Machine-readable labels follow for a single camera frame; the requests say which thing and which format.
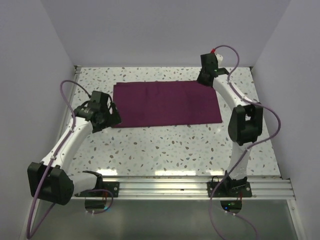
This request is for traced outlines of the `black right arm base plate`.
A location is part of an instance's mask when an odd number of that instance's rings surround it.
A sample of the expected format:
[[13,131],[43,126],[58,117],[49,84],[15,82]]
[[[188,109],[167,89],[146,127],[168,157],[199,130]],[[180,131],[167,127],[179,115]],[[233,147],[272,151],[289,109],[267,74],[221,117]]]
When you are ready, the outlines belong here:
[[209,198],[251,198],[253,196],[247,177],[236,180],[228,176],[226,180],[220,183],[219,178],[213,176],[206,183],[206,187]]

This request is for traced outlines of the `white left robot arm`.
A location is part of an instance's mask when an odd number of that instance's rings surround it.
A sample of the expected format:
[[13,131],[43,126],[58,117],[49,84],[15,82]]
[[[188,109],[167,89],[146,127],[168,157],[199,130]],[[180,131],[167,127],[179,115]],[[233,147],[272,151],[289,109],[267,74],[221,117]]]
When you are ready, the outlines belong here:
[[85,170],[67,174],[71,161],[84,140],[91,134],[122,122],[112,97],[93,91],[90,99],[71,111],[71,120],[53,149],[40,161],[27,168],[31,196],[54,204],[66,205],[72,196],[89,192],[103,193],[102,174]]

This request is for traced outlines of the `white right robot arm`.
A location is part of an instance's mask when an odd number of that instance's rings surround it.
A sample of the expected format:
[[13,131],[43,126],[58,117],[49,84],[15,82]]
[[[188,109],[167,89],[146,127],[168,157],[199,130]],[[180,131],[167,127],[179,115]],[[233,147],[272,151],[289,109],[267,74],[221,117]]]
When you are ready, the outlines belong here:
[[227,196],[235,196],[247,182],[247,166],[251,150],[262,134],[263,108],[252,104],[230,80],[230,73],[219,67],[222,58],[214,52],[200,56],[201,70],[197,82],[218,92],[231,110],[228,135],[232,141],[231,159],[222,180]]

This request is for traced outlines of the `purple surgical cloth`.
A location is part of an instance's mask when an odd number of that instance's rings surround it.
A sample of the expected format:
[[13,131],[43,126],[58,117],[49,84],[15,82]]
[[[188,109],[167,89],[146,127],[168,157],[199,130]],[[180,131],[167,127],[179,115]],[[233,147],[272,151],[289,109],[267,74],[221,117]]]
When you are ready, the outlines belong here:
[[196,81],[118,82],[119,128],[222,123],[216,91]]

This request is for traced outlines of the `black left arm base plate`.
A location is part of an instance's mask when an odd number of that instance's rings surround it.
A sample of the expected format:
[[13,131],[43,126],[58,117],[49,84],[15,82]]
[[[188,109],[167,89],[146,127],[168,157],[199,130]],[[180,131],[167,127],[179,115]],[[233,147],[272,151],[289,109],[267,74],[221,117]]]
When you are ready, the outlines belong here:
[[101,186],[93,189],[77,193],[76,197],[95,198],[95,197],[111,197],[117,198],[119,196],[120,182],[118,181],[103,181]]

